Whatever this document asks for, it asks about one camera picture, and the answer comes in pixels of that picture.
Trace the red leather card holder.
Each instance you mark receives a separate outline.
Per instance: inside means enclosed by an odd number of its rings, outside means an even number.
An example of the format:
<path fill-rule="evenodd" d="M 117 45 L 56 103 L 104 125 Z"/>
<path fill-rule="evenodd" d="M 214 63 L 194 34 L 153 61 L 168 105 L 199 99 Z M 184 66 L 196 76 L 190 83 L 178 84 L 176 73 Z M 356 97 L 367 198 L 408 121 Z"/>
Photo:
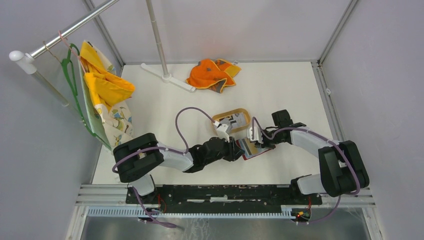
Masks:
<path fill-rule="evenodd" d="M 240 147 L 244 151 L 242 158 L 245 161 L 255 158 L 271 150 L 268 148 L 256 147 L 256 145 L 253 142 L 250 142 L 248 138 L 237 139 L 236 144 L 238 147 Z"/>

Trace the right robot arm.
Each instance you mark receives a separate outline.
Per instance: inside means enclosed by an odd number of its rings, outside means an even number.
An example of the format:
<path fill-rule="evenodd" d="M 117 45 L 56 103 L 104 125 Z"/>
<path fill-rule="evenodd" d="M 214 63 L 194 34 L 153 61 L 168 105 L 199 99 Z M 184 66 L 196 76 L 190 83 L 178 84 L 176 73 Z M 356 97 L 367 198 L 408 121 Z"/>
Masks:
<path fill-rule="evenodd" d="M 299 176 L 290 182 L 289 199 L 302 204 L 311 194 L 331 197 L 357 195 L 370 184 L 370 178 L 355 142 L 329 139 L 302 122 L 293 122 L 284 109 L 272 113 L 274 125 L 262 128 L 253 117 L 248 139 L 257 148 L 273 150 L 287 143 L 307 151 L 318 160 L 319 173 Z"/>

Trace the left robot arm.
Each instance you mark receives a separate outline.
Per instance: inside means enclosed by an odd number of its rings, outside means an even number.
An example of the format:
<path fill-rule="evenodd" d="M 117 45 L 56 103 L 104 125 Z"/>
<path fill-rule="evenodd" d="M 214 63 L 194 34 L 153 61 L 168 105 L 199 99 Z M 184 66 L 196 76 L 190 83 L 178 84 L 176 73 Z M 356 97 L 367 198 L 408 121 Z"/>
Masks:
<path fill-rule="evenodd" d="M 185 153 L 160 143 L 153 133 L 146 133 L 113 150 L 115 165 L 112 172 L 118 174 L 122 183 L 129 184 L 140 200 L 151 204 L 157 198 L 157 190 L 149 173 L 156 167 L 196 173 L 218 160 L 234 162 L 244 154 L 233 137 L 229 140 L 212 137 Z"/>

